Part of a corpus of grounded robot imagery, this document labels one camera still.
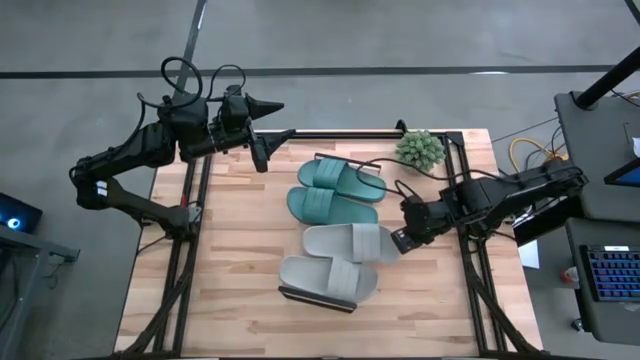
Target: wooden table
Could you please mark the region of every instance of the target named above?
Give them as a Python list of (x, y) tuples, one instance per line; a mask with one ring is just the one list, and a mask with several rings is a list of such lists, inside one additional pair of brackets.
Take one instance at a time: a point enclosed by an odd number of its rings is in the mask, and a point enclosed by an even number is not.
[[(461, 131), (470, 167), (497, 173), (488, 131)], [(301, 254), (302, 232), (307, 227), (294, 219), (285, 202), (289, 189), (300, 186), (298, 168), (316, 152), (356, 160), (393, 157), (396, 142), (294, 140), (273, 155), (269, 172), (264, 174), (255, 172), (247, 150), (215, 155), (182, 355), (476, 355), (455, 231), (404, 255), (398, 264), (378, 266), (377, 293), (359, 304), (353, 314), (287, 300), (277, 291), (280, 261)], [(395, 164), (382, 165), (381, 176), (387, 184), (402, 179), (425, 200), (436, 200), (438, 190), (447, 186)], [(152, 200), (178, 204), (185, 170), (186, 165), (179, 161), (160, 168)], [(446, 175), (444, 165), (436, 167), (433, 174)], [(400, 200), (388, 194), (375, 205), (380, 223), (392, 230), (404, 225)], [(506, 227), (501, 231), (511, 233)], [(158, 227), (150, 227), (144, 231), (140, 246), (162, 235)], [(126, 348), (157, 310), (170, 248), (170, 241), (161, 242), (139, 255), (116, 350)], [(487, 243), (487, 249), (500, 305), (527, 340), (541, 348), (515, 242), (495, 237)], [(489, 312), (484, 307), (482, 310), (493, 344)], [(165, 346), (170, 346), (171, 327), (166, 339)]]

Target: teal slide sandal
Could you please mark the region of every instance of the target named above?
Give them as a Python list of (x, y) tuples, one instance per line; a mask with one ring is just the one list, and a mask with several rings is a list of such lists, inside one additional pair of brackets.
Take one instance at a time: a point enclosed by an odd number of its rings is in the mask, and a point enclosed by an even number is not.
[(342, 198), (330, 189), (295, 187), (287, 194), (287, 206), (298, 221), (309, 225), (378, 223), (376, 209)]
[[(338, 159), (311, 160), (298, 170), (298, 180), (307, 187), (335, 189), (342, 196), (361, 201), (378, 202), (384, 198), (384, 190), (363, 184), (356, 177), (356, 169), (347, 165), (347, 161)], [(360, 178), (379, 187), (386, 187), (384, 180), (364, 172)]]

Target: backlit keyboard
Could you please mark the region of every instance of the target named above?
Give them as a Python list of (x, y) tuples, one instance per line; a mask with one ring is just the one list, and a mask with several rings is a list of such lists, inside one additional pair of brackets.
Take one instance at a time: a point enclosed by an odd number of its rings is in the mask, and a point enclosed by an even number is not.
[(596, 301), (640, 302), (640, 247), (586, 246), (583, 256)]

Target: gray floor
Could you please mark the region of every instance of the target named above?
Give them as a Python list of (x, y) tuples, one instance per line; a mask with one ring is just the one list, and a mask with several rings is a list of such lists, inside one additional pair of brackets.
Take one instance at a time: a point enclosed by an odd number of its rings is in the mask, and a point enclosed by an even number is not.
[[(0, 0), (0, 71), (155, 70), (164, 57), (183, 53), (195, 5)], [(633, 50), (638, 35), (622, 0), (210, 0), (194, 62), (201, 68), (606, 65)], [(402, 118), (416, 128), (488, 128), (497, 139), (553, 118), (554, 94), (584, 89), (600, 75), (249, 78), (246, 89), (286, 103), (257, 128), (388, 128)], [(619, 87), (632, 89), (640, 89), (637, 75)], [(79, 261), (61, 270), (58, 287), (42, 294), (22, 359), (98, 356), (113, 346), (140, 230), (118, 211), (76, 206), (67, 170), (123, 141), (138, 118), (138, 91), (148, 99), (171, 93), (159, 79), (0, 80), (0, 191), (44, 210), (43, 237), (82, 249)], [(523, 135), (546, 144), (557, 126)], [(494, 144), (507, 172), (514, 171), (507, 156), (513, 138)], [(519, 146), (518, 161), (532, 149)], [(121, 180), (147, 196), (153, 171)], [(542, 270), (527, 270), (545, 349), (635, 358), (633, 348), (568, 328), (577, 308), (557, 281), (569, 261), (566, 240), (561, 232), (545, 240)]]

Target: potted plant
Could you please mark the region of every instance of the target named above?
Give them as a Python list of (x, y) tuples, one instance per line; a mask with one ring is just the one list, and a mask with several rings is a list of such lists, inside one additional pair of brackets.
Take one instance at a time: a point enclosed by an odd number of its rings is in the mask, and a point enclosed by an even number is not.
[(444, 160), (444, 145), (428, 131), (407, 132), (396, 145), (399, 161), (427, 172)]

